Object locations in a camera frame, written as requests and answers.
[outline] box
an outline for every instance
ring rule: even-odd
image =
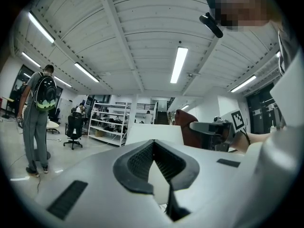
[[[103,135],[104,135],[103,131],[100,131],[100,130],[95,131],[95,137],[103,137]]]

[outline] staircase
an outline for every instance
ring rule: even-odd
[[[167,117],[166,112],[158,112],[157,113],[156,124],[169,125],[168,117]]]

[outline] white ceiling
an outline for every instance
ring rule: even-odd
[[[29,10],[54,44],[30,23]],[[14,53],[22,57],[24,51],[43,67],[52,63],[56,76],[79,94],[204,96],[214,86],[230,90],[254,73],[255,85],[278,75],[271,24],[224,31],[218,39],[199,21],[208,10],[206,0],[33,0],[16,21]],[[171,84],[178,46],[189,52],[178,82]],[[101,82],[84,75],[76,61]]]

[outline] backpack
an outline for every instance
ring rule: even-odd
[[[40,79],[32,91],[33,102],[39,111],[48,111],[56,106],[56,83],[51,76],[39,72]]]

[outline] gray pants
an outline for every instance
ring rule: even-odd
[[[48,165],[46,132],[48,123],[48,113],[40,112],[35,105],[28,105],[24,111],[23,119],[23,140],[25,154],[28,159],[28,166],[36,170],[34,153],[34,136],[37,143],[39,160],[43,167]]]

